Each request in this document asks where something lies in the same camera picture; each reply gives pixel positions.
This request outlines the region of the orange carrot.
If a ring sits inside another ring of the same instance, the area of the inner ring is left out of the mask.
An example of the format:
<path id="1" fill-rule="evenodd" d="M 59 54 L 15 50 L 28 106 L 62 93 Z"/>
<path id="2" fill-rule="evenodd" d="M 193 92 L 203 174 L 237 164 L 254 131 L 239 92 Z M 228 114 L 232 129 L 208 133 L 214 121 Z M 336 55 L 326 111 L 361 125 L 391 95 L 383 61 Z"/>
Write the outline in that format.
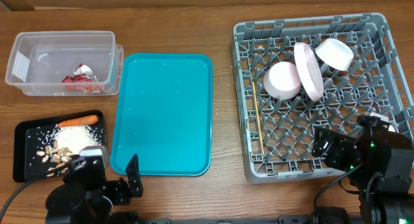
<path id="1" fill-rule="evenodd" d="M 59 128 L 66 128 L 66 127 L 72 127 L 72 126 L 88 126 L 93 125 L 97 123 L 99 120 L 97 115 L 88 115 L 80 118 L 74 118 L 70 120 L 66 120 L 63 122 L 60 122 L 58 124 Z"/>

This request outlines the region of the wooden chopstick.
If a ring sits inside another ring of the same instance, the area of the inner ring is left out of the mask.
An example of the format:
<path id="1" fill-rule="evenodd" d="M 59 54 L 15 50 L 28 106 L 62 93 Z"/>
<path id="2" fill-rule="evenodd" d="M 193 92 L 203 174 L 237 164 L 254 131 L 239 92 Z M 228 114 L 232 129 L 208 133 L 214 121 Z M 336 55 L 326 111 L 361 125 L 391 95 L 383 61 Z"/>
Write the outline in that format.
<path id="1" fill-rule="evenodd" d="M 261 122 L 260 122 L 260 114 L 259 114 L 259 108 L 258 108 L 258 101 L 257 101 L 257 93 L 256 93 L 256 84 L 253 81 L 252 82 L 252 91 L 253 91 L 253 97 L 254 97 L 254 107 L 255 107 L 255 113 L 256 113 L 256 122 L 257 122 L 257 130 L 259 133 L 259 145 L 261 147 L 261 154 L 262 157 L 264 156 L 264 145 L 263 145 L 263 136 L 261 132 Z"/>

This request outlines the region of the pink plate with peanuts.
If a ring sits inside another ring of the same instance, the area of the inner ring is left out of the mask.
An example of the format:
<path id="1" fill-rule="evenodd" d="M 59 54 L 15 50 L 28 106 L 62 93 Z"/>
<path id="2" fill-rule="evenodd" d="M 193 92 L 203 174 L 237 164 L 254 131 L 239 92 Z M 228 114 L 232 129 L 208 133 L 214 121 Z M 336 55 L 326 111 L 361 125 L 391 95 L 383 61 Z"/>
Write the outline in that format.
<path id="1" fill-rule="evenodd" d="M 323 96 L 323 79 L 312 49 L 306 43 L 295 43 L 294 60 L 308 97 L 313 102 L 318 101 Z"/>

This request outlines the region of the pink bowl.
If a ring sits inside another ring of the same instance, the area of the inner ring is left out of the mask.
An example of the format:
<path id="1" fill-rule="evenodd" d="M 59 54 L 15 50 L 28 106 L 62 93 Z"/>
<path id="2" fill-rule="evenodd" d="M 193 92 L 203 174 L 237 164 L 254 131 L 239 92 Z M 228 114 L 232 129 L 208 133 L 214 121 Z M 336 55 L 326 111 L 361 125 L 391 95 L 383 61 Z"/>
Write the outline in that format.
<path id="1" fill-rule="evenodd" d="M 301 80 L 293 63 L 278 62 L 266 71 L 263 85 L 270 96 L 287 100 L 299 93 Z"/>

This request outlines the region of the white bowl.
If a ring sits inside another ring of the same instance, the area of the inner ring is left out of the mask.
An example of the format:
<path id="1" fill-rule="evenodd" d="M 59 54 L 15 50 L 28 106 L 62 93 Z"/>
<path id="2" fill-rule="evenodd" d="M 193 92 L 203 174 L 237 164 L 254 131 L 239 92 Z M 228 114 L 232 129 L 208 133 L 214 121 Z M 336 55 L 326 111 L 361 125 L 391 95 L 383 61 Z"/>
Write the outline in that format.
<path id="1" fill-rule="evenodd" d="M 354 54 L 343 42 L 328 38 L 315 48 L 316 55 L 328 66 L 339 70 L 347 71 Z"/>

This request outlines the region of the white cup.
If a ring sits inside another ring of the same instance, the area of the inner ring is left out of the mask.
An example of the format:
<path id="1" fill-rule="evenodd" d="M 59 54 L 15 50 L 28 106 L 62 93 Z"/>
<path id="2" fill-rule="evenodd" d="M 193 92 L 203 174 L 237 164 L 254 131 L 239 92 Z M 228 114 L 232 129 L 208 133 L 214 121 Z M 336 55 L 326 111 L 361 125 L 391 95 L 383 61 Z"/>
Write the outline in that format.
<path id="1" fill-rule="evenodd" d="M 372 116 L 372 117 L 378 117 L 380 120 L 382 120 L 382 121 L 384 121 L 384 122 L 388 122 L 388 123 L 389 123 L 389 118 L 388 118 L 387 116 L 385 116 L 385 115 L 381 115 L 381 114 L 378 114 L 378 113 L 371 112 L 371 113 L 369 114 L 369 116 Z M 389 127 L 388 127 L 388 131 L 395 132 L 395 129 L 394 129 L 394 127 L 393 127 L 391 124 L 390 124 L 390 125 L 389 125 Z"/>

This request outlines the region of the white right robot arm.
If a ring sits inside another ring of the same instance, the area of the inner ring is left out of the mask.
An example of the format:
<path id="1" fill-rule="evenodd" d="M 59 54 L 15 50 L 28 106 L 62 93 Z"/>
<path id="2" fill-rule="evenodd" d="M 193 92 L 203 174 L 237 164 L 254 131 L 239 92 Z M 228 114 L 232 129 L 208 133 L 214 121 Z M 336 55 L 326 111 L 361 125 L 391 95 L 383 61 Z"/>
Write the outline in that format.
<path id="1" fill-rule="evenodd" d="M 318 127 L 311 154 L 343 172 L 337 183 L 346 177 L 356 187 L 365 223 L 413 222 L 413 149 L 406 136 L 387 124 L 365 126 L 357 138 Z"/>

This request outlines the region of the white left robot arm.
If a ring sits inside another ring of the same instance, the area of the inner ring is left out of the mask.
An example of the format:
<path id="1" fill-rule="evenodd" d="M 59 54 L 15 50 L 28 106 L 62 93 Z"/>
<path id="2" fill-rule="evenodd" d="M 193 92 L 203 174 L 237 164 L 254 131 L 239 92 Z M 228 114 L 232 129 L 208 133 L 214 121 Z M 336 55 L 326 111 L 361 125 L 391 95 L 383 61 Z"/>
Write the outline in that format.
<path id="1" fill-rule="evenodd" d="M 138 155 L 127 164 L 126 180 L 107 180 L 103 161 L 101 156 L 79 156 L 69 163 L 64 184 L 46 199 L 46 224 L 140 223 L 137 212 L 113 212 L 143 194 Z"/>

